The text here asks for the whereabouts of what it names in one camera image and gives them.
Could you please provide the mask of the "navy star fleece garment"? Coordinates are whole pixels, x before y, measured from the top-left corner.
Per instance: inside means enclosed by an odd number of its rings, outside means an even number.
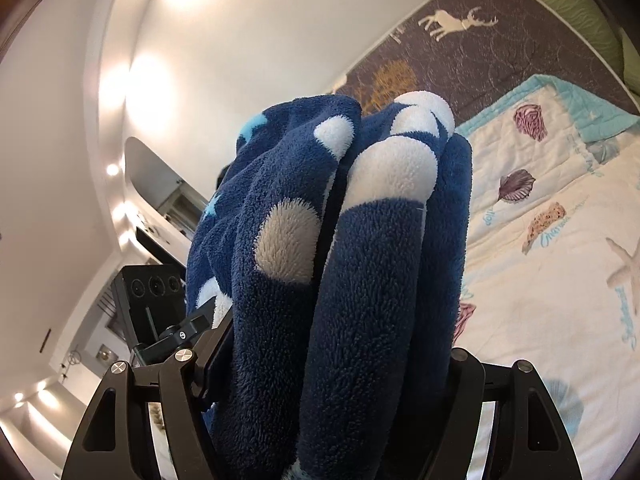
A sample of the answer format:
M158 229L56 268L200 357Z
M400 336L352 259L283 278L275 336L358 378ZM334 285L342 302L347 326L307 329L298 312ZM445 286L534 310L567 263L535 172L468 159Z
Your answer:
M470 144L411 91L267 108L241 130L186 266L186 307L233 318L205 417L219 479L414 479L442 410Z

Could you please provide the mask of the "white seashell quilt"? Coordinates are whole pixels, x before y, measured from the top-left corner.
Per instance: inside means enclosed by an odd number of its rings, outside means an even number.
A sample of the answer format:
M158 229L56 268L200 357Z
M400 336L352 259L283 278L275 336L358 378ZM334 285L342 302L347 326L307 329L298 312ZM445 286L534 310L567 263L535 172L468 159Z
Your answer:
M582 475L639 433L639 119L548 75L458 127L473 191L457 346L533 364Z

